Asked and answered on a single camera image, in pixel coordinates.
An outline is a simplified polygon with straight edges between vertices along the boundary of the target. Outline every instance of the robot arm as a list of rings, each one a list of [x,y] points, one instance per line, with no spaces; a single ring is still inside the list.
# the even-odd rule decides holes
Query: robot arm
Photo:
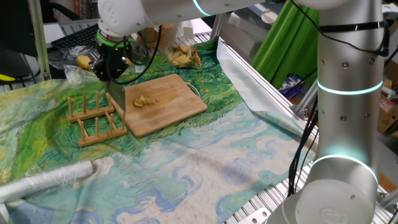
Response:
[[[379,178],[375,147],[384,58],[381,0],[299,0],[319,9],[319,145],[301,191],[267,224],[369,224]]]
[[[157,24],[186,21],[252,6],[265,0],[99,0],[102,32],[123,37]]]

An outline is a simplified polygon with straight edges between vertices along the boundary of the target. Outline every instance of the plastic bag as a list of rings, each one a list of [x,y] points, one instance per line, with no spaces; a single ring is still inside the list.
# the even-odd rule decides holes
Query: plastic bag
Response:
[[[84,85],[99,81],[93,72],[73,65],[65,65],[65,76],[70,84]]]
[[[160,37],[160,48],[166,48],[173,46],[175,35],[177,33],[177,24],[175,22],[169,22],[162,25],[162,36]],[[159,33],[153,27],[148,27],[141,31],[148,47],[155,47]],[[144,46],[144,41],[141,37],[138,38],[141,45]]]
[[[98,59],[99,53],[89,46],[70,47],[49,53],[49,64],[56,69],[63,70],[66,65],[77,65],[76,58],[79,55],[87,55],[91,60]]]
[[[167,60],[178,68],[201,68],[201,61],[195,49],[193,28],[191,24],[180,22],[173,46],[165,49]]]

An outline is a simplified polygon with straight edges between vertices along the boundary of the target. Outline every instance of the cable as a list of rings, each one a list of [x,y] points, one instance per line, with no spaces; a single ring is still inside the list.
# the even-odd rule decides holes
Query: cable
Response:
[[[113,77],[111,76],[111,71],[109,70],[109,58],[110,58],[110,57],[108,57],[107,60],[106,60],[106,73],[107,73],[108,77],[112,80],[112,82],[115,82],[115,83],[118,84],[118,85],[128,85],[128,84],[133,83],[133,82],[137,81],[138,79],[140,79],[140,77],[143,76],[143,75],[146,73],[146,71],[148,71],[149,67],[152,65],[152,62],[155,60],[155,56],[156,56],[157,51],[158,51],[158,49],[159,49],[160,38],[161,38],[161,37],[162,37],[162,25],[159,26],[159,36],[158,36],[158,38],[157,38],[157,43],[156,43],[156,47],[155,47],[154,54],[153,54],[152,57],[150,58],[149,64],[146,66],[146,68],[144,69],[144,71],[141,72],[141,74],[139,74],[136,78],[133,78],[131,81],[121,83],[121,82],[118,82],[115,78],[113,78]]]
[[[14,80],[14,81],[9,81],[9,82],[0,82],[0,84],[14,84],[14,83],[22,83],[22,82],[28,82],[31,81],[32,79],[38,77],[41,74],[41,71],[39,70],[33,77],[30,78],[25,78],[25,79],[20,79],[20,80]]]
[[[305,80],[307,80],[308,78],[311,77],[312,74],[314,74],[316,71],[318,70],[318,68],[314,69],[312,72],[310,72],[308,75],[306,75],[304,77],[303,80],[299,81],[298,84],[294,85],[293,88],[289,89],[286,93],[284,93],[284,97],[286,97],[289,93],[291,93],[294,89],[296,89],[297,87],[300,86],[301,83],[303,83]]]
[[[143,62],[143,63],[139,63],[139,62],[136,62],[136,61],[134,61],[133,59],[132,59],[132,57],[131,58],[129,58],[129,60],[131,61],[131,63],[133,63],[134,65],[138,65],[138,66],[141,66],[141,65],[146,65],[146,63],[148,63],[148,58],[149,58],[149,48],[148,48],[148,45],[147,45],[147,42],[145,41],[145,39],[144,39],[144,36],[141,34],[141,32],[137,32],[137,34],[142,38],[142,41],[144,42],[144,45],[145,45],[145,49],[146,49],[146,60],[145,60],[145,62]]]
[[[301,151],[302,151],[305,143],[307,142],[309,136],[311,135],[311,132],[312,132],[314,126],[316,125],[316,123],[318,121],[318,116],[315,116],[313,119],[314,114],[316,114],[315,110],[317,108],[317,105],[318,105],[318,98],[316,97],[313,107],[312,107],[312,110],[311,110],[311,113],[310,113],[310,116],[308,118],[308,122],[305,125],[300,144],[298,145],[298,148],[294,155],[293,161],[289,167],[289,174],[288,174],[289,175],[289,190],[288,190],[288,194],[287,194],[288,197],[295,193],[295,187],[294,187],[295,175],[297,173],[297,167],[299,166]]]
[[[226,45],[232,47],[231,44],[229,44],[229,43],[227,43],[227,42],[225,42],[225,41],[223,41],[223,40],[221,41],[221,43],[226,44]]]
[[[146,38],[147,38],[147,29],[144,30],[144,35],[145,35],[145,38],[141,37],[143,41],[145,41]],[[156,41],[156,37],[154,38],[153,41],[148,41],[147,43],[148,43],[148,44],[151,44],[151,43],[154,43],[155,41]]]
[[[379,55],[380,54],[380,50],[365,50],[365,49],[361,49],[361,48],[359,48],[359,47],[357,47],[357,46],[355,46],[355,45],[353,45],[353,44],[351,44],[351,43],[348,43],[348,42],[345,42],[345,41],[342,41],[342,40],[338,40],[338,39],[335,39],[335,38],[332,38],[332,37],[329,37],[329,36],[327,36],[327,35],[325,35],[322,31],[321,31],[321,29],[318,27],[318,25],[311,19],[311,17],[307,14],[307,13],[305,13],[304,12],[304,10],[303,9],[301,9],[293,0],[290,0],[292,3],[293,3],[293,5],[312,23],[312,25],[314,25],[315,26],[315,28],[318,30],[318,32],[322,35],[322,36],[324,36],[324,37],[326,37],[327,39],[330,39],[330,40],[334,40],[334,41],[337,41],[337,42],[339,42],[339,43],[342,43],[342,44],[346,44],[346,45],[349,45],[349,46],[351,46],[351,47],[353,47],[353,48],[355,48],[356,50],[360,50],[360,51],[362,51],[362,52],[367,52],[367,53],[372,53],[372,54],[377,54],[377,55]]]
[[[392,58],[394,58],[394,56],[398,53],[398,46],[396,48],[396,50],[394,51],[394,53],[392,53],[392,55],[384,62],[384,68],[387,67],[387,65],[391,62]]]
[[[197,92],[197,95],[198,95],[199,98],[200,98],[200,93],[199,93],[199,91],[198,91],[197,88],[195,88],[192,84],[189,84],[189,83],[187,83],[187,82],[186,82],[185,84],[187,84],[188,86],[192,87],[192,88]]]
[[[298,173],[298,179],[297,179],[297,182],[296,182],[296,188],[294,189],[295,193],[297,192],[297,186],[299,184],[299,180],[300,180],[300,177],[301,177],[301,172],[303,171],[305,160],[307,159],[308,153],[310,153],[311,148],[312,148],[313,144],[315,143],[315,140],[318,137],[318,133],[319,133],[319,129],[317,130],[317,133],[315,134],[315,137],[313,138],[312,143],[311,143],[310,147],[308,148],[307,153],[304,156],[303,163],[301,164],[301,168],[300,168],[300,173]]]

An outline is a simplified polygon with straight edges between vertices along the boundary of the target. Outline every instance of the food piece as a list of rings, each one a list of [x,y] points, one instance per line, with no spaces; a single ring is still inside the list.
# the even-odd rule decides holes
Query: food piece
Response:
[[[140,99],[134,100],[134,105],[136,105],[137,107],[144,107],[144,105],[142,104],[142,101]]]
[[[79,67],[87,71],[91,71],[90,62],[91,59],[86,55],[80,55],[76,58],[76,63]]]
[[[154,105],[158,102],[159,102],[158,99],[146,98],[144,97],[144,95],[141,95],[139,98],[134,100],[134,105],[142,108],[144,106]]]
[[[201,68],[198,52],[189,46],[178,46],[167,54],[167,60],[178,68]]]
[[[191,50],[191,47],[179,45],[179,46],[177,47],[177,50],[182,51],[182,52],[184,52],[184,53],[187,53],[189,50]]]

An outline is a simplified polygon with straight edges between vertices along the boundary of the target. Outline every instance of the cardboard box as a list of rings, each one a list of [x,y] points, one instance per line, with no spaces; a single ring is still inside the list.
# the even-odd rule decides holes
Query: cardboard box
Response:
[[[155,31],[153,27],[148,27],[142,30],[141,34],[144,36],[148,47],[156,46],[159,33]],[[177,35],[177,23],[169,22],[167,24],[163,24],[162,36],[160,37],[159,47],[172,47],[175,43],[176,35]],[[142,46],[145,46],[141,37],[139,37],[138,40]]]
[[[385,96],[380,100],[379,123],[377,124],[377,131],[381,134],[388,132],[395,132],[394,126],[398,121],[398,107],[391,103]]]
[[[398,82],[398,64],[391,61],[384,70],[386,78],[393,83]],[[391,135],[398,138],[398,107],[382,96],[380,100],[379,122],[377,131],[381,134]]]

